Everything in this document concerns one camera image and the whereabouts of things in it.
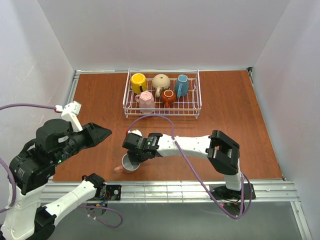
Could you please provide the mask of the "white mug pink handle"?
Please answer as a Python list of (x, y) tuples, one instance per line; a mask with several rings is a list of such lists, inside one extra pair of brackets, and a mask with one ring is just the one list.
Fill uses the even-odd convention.
[(121, 165), (114, 168), (116, 173), (132, 174), (140, 167), (139, 163), (131, 163), (126, 153), (121, 159)]

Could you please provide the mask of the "pale pink tall mug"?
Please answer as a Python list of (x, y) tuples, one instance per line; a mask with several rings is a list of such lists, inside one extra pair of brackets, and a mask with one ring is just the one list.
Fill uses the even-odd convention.
[(154, 96), (149, 91), (143, 91), (135, 96), (135, 101), (138, 103), (140, 112), (143, 114), (153, 113), (155, 108)]

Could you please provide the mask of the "black mug orange handle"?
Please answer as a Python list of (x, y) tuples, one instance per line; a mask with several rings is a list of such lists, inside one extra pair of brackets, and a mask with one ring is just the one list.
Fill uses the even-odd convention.
[(161, 101), (165, 108), (169, 108), (176, 101), (177, 95), (174, 90), (166, 89), (161, 93)]

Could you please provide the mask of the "yellow cup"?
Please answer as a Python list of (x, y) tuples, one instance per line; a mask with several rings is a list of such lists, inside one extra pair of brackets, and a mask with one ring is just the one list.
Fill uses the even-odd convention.
[(131, 76), (130, 79), (132, 91), (135, 94), (140, 94), (147, 91), (148, 85), (146, 76), (142, 73), (135, 73)]

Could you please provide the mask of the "beige round ceramic mug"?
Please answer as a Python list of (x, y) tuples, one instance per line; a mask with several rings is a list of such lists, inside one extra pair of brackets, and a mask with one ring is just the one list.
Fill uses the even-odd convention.
[(155, 97), (159, 98), (161, 93), (170, 88), (170, 78), (165, 74), (157, 74), (152, 79), (152, 89), (155, 91)]

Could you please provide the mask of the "grey mug blue handle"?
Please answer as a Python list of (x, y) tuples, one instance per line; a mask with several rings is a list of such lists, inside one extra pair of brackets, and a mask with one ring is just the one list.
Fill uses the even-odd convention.
[(189, 91), (189, 79), (187, 75), (180, 74), (177, 77), (174, 87), (177, 98), (184, 97)]

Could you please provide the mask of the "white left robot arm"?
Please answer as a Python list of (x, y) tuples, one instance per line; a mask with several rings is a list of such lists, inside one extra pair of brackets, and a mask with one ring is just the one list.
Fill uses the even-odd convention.
[(46, 240), (58, 223), (87, 200), (100, 198), (105, 180), (92, 173), (72, 191), (58, 200), (41, 206), (40, 196), (56, 173), (56, 167), (80, 151), (93, 148), (112, 134), (110, 129), (90, 122), (75, 132), (63, 119), (50, 119), (37, 129), (36, 137), (27, 142), (9, 165), (13, 183), (4, 223), (2, 240)]

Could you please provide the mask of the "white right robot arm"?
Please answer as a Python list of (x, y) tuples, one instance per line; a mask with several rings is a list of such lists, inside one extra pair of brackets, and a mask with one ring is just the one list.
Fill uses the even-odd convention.
[(143, 137), (139, 130), (126, 134), (122, 147), (127, 150), (129, 161), (138, 165), (155, 157), (183, 156), (207, 159), (223, 175), (226, 188), (242, 189), (240, 170), (240, 145), (220, 130), (198, 137), (150, 133)]

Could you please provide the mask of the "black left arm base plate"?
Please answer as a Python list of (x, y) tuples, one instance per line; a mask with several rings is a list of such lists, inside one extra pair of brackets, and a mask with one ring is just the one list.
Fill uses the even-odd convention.
[(101, 190), (102, 201), (119, 201), (121, 199), (122, 186), (120, 184), (108, 184)]

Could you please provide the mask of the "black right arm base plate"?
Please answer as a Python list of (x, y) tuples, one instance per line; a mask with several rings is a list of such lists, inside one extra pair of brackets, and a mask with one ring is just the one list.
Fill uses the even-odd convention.
[[(244, 184), (244, 199), (245, 200), (255, 200), (256, 194), (254, 190), (254, 186), (250, 183)], [(217, 200), (235, 200), (238, 201), (241, 199), (242, 191), (236, 191), (236, 190), (230, 190), (228, 189), (224, 184), (210, 184), (209, 190), (211, 194), (217, 199)]]

